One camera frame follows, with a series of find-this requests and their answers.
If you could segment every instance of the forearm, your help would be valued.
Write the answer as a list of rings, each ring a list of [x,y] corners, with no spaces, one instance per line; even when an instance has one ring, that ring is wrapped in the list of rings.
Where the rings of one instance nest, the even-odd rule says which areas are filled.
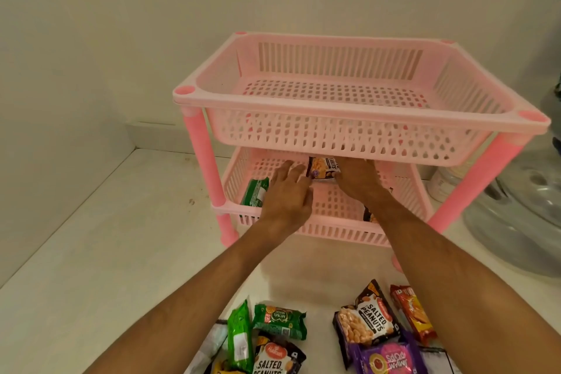
[[[224,307],[277,245],[257,222],[234,245],[145,314],[86,371],[183,374]]]
[[[559,335],[494,272],[389,193],[374,192],[365,205],[380,222],[440,339],[465,374],[482,369],[525,372],[527,364],[535,372],[553,369],[552,356],[561,352]]]

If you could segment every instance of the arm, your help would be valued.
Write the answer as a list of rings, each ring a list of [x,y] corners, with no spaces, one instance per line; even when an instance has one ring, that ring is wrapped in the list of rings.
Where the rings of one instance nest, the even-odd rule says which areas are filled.
[[[136,321],[86,374],[183,374],[214,322],[255,267],[310,217],[309,178],[289,173],[291,161],[273,175],[262,215],[234,245]]]
[[[376,217],[464,374],[557,372],[561,336],[495,273],[397,202],[373,164],[337,159],[340,187]]]

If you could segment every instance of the pink basket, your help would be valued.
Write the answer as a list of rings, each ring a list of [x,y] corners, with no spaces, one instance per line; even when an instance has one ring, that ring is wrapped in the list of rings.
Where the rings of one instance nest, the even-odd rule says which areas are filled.
[[[236,33],[173,92],[236,146],[458,165],[494,131],[549,119],[458,44]]]
[[[215,210],[220,214],[237,214],[242,225],[252,225],[261,215],[261,208],[238,204],[249,180],[271,178],[275,169],[285,160],[306,165],[308,156],[294,152],[236,148],[222,177],[226,204],[215,207]],[[398,201],[424,221],[431,217],[432,206],[414,165],[379,162],[376,167],[382,184],[393,189]],[[312,187],[314,211],[298,233],[389,247],[380,225],[363,221],[364,206],[343,193],[335,181],[317,181]]]

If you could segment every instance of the green snack packet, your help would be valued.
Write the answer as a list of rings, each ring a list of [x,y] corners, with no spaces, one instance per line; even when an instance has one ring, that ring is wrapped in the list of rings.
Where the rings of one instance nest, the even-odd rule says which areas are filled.
[[[242,206],[263,207],[263,199],[268,189],[269,178],[250,179],[242,198]]]
[[[308,332],[304,325],[305,317],[305,313],[291,309],[256,304],[253,328],[270,334],[284,335],[295,340],[306,340]]]
[[[251,320],[247,300],[234,309],[228,318],[228,362],[231,370],[253,371]]]

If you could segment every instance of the two-tier storage rack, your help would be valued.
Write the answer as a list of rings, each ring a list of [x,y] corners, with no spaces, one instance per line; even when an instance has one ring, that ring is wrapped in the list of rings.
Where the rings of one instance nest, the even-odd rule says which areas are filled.
[[[382,183],[442,233],[549,119],[457,43],[438,39],[237,32],[173,91],[207,184],[221,241],[253,224],[240,205],[251,178],[284,160],[376,160]],[[217,140],[237,146],[220,179],[204,114]],[[455,166],[498,132],[435,214],[415,164]],[[380,225],[335,182],[314,183],[314,210],[298,231],[389,246]]]

